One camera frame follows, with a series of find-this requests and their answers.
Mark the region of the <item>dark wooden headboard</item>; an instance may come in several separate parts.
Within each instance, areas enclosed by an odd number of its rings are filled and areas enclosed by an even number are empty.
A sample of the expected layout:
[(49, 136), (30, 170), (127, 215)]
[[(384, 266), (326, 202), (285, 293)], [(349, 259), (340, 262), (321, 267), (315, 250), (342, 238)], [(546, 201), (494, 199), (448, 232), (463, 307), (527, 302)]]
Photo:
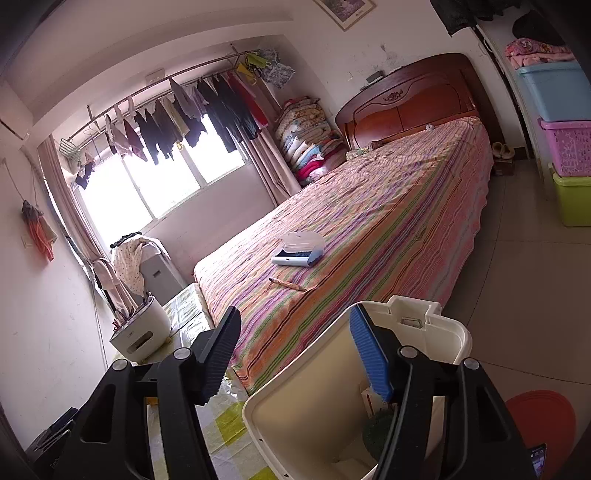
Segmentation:
[(355, 149), (465, 116), (478, 117), (490, 140), (505, 140), (470, 59), (445, 53), (401, 67), (370, 85), (342, 106), (335, 124)]

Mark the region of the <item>pink folded blanket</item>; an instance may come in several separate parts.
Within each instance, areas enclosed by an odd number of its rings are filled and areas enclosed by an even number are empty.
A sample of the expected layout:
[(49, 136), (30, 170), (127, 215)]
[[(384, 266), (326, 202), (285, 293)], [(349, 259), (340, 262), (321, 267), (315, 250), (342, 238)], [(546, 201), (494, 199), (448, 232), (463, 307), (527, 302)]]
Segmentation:
[(505, 56), (514, 69), (575, 60), (574, 54), (567, 46), (554, 46), (529, 38), (519, 38), (508, 44)]

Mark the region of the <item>white air cooler unit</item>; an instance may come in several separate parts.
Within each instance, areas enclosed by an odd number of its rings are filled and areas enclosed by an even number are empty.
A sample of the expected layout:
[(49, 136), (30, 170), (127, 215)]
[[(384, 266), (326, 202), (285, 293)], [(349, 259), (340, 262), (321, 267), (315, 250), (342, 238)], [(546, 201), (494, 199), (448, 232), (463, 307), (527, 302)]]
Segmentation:
[(143, 290), (164, 306), (187, 286), (187, 282), (156, 239), (146, 239), (140, 245), (140, 252), (139, 271), (144, 280)]

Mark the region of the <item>checkered plastic tablecloth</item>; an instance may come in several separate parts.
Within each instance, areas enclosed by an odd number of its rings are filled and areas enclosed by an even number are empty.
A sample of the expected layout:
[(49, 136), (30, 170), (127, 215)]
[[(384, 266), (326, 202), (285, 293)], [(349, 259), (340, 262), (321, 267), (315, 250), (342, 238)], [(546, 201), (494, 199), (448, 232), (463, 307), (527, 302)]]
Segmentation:
[[(163, 306), (171, 335), (142, 362), (156, 363), (179, 347), (188, 347), (198, 334), (211, 329), (211, 316), (197, 284), (190, 284)], [(215, 472), (220, 479), (273, 479), (276, 475), (259, 454), (247, 432), (242, 410), (249, 398), (235, 372), (226, 371), (218, 393), (197, 416)]]

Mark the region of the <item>smartphone screen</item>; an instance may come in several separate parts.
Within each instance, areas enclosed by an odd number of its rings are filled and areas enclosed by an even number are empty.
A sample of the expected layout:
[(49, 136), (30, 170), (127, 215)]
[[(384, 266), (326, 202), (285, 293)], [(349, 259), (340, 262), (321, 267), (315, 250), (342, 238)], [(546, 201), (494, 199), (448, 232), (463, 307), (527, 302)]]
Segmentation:
[(541, 479), (546, 465), (547, 445), (541, 443), (530, 449), (530, 459), (533, 465), (534, 472), (538, 479)]

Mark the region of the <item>hanging clothes on rod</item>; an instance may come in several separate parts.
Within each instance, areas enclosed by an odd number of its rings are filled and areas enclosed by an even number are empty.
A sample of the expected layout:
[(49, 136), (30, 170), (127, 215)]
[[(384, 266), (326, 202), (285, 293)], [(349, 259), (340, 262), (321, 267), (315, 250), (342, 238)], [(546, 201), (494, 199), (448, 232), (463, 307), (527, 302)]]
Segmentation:
[(256, 87), (283, 87), (294, 77), (294, 69), (273, 49), (238, 52), (225, 59), (231, 63), (229, 69), (184, 85), (174, 75), (165, 77), (168, 90), (142, 108), (128, 96), (125, 111), (115, 104), (91, 120), (96, 130), (89, 140), (103, 134), (113, 154), (158, 163), (159, 156), (170, 158), (181, 144), (195, 147), (206, 133), (205, 123), (211, 122), (226, 152), (249, 151), (270, 129), (270, 116)]

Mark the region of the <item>pink curtain right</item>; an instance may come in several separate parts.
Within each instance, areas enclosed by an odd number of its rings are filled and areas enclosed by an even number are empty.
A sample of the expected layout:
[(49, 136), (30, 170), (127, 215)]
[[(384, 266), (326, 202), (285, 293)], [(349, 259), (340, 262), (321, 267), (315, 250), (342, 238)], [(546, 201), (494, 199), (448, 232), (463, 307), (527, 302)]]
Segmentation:
[(246, 155), (256, 167), (256, 172), (263, 181), (263, 186), (274, 206), (279, 206), (301, 192), (301, 185), (287, 166), (269, 129), (263, 128), (254, 139), (250, 139), (243, 130), (240, 130), (240, 135)]

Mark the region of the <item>red plastic stool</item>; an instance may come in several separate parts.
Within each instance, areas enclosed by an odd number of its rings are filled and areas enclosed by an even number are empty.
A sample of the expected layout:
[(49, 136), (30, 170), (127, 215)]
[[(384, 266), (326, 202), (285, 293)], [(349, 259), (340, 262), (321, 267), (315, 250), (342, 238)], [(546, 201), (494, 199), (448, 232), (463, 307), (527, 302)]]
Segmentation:
[(575, 443), (576, 415), (569, 400), (551, 390), (533, 390), (506, 401), (529, 449), (545, 445), (542, 479), (553, 479)]

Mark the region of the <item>pink curtain left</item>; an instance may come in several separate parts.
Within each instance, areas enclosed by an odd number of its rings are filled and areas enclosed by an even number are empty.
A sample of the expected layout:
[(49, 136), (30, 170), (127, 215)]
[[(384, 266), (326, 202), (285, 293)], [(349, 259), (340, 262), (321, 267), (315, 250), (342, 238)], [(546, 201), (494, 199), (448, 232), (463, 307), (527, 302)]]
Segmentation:
[(48, 136), (38, 146), (37, 152), (49, 190), (82, 260), (92, 268), (100, 287), (112, 303), (111, 310), (119, 319), (128, 319), (138, 308), (137, 303), (118, 278), (106, 251), (99, 244), (97, 234), (78, 206), (62, 171), (53, 137)]

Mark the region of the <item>yellow pencil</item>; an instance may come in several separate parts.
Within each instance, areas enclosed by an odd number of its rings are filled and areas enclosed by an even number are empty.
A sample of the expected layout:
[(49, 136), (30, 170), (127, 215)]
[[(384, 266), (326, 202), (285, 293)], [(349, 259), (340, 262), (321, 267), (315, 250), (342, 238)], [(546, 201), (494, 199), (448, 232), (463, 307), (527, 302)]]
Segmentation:
[(280, 280), (280, 279), (274, 278), (274, 277), (270, 277), (269, 280), (270, 280), (270, 283), (273, 283), (274, 285), (278, 285), (278, 286), (281, 286), (283, 288), (287, 288), (290, 290), (294, 290), (294, 291), (298, 291), (298, 292), (305, 292), (308, 290), (304, 286), (298, 285), (294, 282), (288, 282), (288, 281)]

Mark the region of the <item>cream plastic trash bin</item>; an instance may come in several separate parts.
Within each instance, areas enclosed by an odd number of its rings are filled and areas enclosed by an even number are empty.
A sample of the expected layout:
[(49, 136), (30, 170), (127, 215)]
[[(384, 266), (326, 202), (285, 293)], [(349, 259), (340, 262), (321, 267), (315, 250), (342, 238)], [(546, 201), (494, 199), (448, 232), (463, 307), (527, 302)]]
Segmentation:
[[(430, 359), (458, 364), (472, 336), (437, 302), (393, 296), (363, 302), (370, 319)], [(351, 308), (246, 401), (242, 417), (259, 453), (280, 479), (370, 479), (377, 466), (362, 440), (370, 410), (383, 401), (349, 330)]]

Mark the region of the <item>purple plastic basket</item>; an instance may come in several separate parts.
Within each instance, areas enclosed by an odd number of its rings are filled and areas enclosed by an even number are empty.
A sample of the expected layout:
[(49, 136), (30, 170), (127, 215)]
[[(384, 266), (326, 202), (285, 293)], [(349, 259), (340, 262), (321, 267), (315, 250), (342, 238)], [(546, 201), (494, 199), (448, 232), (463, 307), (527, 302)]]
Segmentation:
[(546, 135), (552, 161), (561, 177), (589, 177), (591, 158), (591, 121), (547, 122), (538, 124)]

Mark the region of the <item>stack of folded quilts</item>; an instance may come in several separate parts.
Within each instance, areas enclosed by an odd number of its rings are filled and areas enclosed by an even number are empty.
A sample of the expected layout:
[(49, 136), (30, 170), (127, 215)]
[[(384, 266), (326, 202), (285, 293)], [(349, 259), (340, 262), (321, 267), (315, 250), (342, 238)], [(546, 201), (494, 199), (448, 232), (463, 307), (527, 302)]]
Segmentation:
[(318, 181), (346, 162), (348, 146), (329, 124), (318, 99), (303, 96), (287, 100), (274, 135), (301, 187)]

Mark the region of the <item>framed wall picture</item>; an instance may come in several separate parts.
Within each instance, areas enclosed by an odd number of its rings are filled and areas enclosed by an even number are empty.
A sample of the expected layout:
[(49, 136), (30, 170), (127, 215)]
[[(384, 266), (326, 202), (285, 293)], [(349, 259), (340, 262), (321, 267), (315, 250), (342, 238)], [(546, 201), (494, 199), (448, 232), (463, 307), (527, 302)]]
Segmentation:
[(349, 30), (377, 7), (372, 0), (315, 0), (315, 4), (327, 13), (342, 31)]

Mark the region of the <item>white desktop organizer box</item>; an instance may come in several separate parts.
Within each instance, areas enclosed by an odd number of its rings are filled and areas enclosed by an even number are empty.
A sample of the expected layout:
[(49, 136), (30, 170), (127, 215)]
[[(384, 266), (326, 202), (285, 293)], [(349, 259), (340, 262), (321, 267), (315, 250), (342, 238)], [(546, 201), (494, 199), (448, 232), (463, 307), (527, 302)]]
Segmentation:
[(160, 303), (149, 296), (146, 302), (110, 339), (127, 360), (140, 363), (158, 350), (169, 337), (171, 322)]

